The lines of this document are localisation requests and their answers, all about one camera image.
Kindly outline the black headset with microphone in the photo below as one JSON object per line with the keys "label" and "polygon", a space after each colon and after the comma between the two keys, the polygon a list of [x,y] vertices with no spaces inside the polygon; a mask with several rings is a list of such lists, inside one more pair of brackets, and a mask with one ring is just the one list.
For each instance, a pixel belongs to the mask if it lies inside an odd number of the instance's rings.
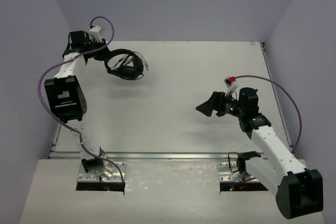
{"label": "black headset with microphone", "polygon": [[[110,67],[109,61],[120,55],[123,55],[123,57]],[[144,76],[144,63],[142,59],[134,51],[128,49],[115,49],[111,51],[104,61],[104,66],[108,74],[123,80],[139,80]]]}

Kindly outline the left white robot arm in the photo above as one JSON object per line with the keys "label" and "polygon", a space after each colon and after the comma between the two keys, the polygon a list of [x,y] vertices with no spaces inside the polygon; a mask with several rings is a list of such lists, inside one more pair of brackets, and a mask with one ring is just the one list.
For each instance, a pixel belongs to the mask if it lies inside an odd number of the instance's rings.
{"label": "left white robot arm", "polygon": [[94,26],[88,32],[70,32],[68,44],[62,54],[64,64],[53,78],[44,82],[50,110],[65,124],[65,127],[70,129],[80,148],[81,168],[88,178],[95,178],[104,173],[105,154],[100,147],[91,144],[89,137],[84,133],[83,118],[88,106],[78,77],[87,65],[88,59],[99,54],[94,52],[82,55],[82,53],[106,45],[101,28],[101,26]]}

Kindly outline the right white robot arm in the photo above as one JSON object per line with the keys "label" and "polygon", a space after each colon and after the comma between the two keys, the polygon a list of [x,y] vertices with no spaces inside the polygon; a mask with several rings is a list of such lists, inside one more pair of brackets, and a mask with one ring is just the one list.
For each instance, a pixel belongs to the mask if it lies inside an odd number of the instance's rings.
{"label": "right white robot arm", "polygon": [[274,196],[280,213],[286,219],[321,212],[323,178],[317,169],[308,169],[286,148],[275,133],[271,122],[259,112],[257,90],[242,88],[238,99],[230,93],[214,91],[196,110],[207,117],[216,112],[218,117],[238,118],[241,131],[266,155],[250,151],[237,156],[240,174],[255,177]]}

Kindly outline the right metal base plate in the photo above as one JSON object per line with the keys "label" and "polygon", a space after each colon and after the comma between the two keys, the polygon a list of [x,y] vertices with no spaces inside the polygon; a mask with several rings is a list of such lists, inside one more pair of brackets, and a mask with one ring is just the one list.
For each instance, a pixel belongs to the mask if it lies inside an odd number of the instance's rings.
{"label": "right metal base plate", "polygon": [[257,180],[256,178],[247,175],[247,174],[240,174],[237,170],[236,161],[222,161],[218,163],[218,174],[219,180],[221,182],[228,182],[228,183],[237,183],[237,182],[250,182],[253,180]]}

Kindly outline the metal base plate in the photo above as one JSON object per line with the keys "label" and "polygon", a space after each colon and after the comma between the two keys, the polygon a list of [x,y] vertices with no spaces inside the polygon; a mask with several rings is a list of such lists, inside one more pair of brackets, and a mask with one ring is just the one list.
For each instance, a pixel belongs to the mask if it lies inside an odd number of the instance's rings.
{"label": "metal base plate", "polygon": [[84,167],[80,165],[77,181],[121,183],[122,179],[119,170],[113,164],[104,161],[104,168],[94,168],[88,173],[85,171]]}
{"label": "metal base plate", "polygon": [[236,161],[222,161],[218,163],[218,174],[219,180],[221,182],[228,182],[228,183],[237,183],[237,182],[250,182],[253,180],[257,180],[256,178],[247,175],[247,174],[240,174],[237,170]]}

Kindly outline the aluminium rail front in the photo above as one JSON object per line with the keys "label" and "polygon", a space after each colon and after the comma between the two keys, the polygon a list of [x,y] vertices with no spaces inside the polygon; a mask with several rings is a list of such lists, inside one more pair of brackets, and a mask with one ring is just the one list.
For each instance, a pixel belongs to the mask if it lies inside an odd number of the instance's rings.
{"label": "aluminium rail front", "polygon": [[[106,152],[111,159],[226,159],[228,152],[224,153],[154,153],[154,152]],[[79,158],[79,152],[51,151],[49,158]]]}

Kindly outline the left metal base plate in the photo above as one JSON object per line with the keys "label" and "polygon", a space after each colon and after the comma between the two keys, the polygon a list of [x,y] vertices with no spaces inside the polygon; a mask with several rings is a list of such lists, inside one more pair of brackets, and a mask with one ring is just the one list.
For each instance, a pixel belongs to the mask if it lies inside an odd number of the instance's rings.
{"label": "left metal base plate", "polygon": [[80,165],[77,181],[121,183],[122,179],[119,170],[113,164],[104,161],[104,168],[94,168],[88,173],[85,171],[84,167]]}

